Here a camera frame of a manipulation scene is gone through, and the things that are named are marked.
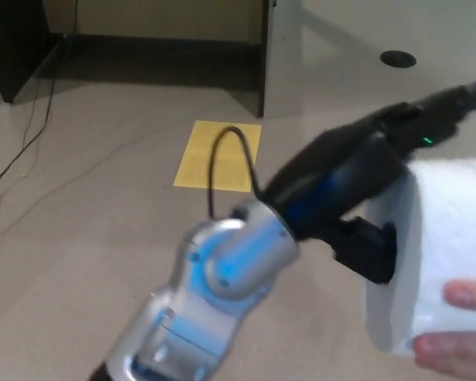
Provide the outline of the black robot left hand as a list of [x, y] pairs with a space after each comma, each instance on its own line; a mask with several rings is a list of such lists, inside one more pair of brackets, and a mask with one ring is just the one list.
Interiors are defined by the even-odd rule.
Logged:
[[289, 160], [266, 185], [262, 200], [296, 241], [329, 244], [337, 262], [375, 284], [395, 271], [393, 223], [381, 226], [347, 212], [381, 194], [406, 172], [413, 153], [452, 138], [476, 110], [476, 82], [399, 102], [329, 129]]

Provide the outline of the person's bare hand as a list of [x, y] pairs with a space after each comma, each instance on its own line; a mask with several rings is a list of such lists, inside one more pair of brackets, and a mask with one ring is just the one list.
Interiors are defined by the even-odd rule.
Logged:
[[[449, 304], [476, 310], [476, 281], [455, 280], [443, 290]], [[476, 379], [476, 331], [458, 333], [426, 333], [413, 342], [415, 362], [422, 368]]]

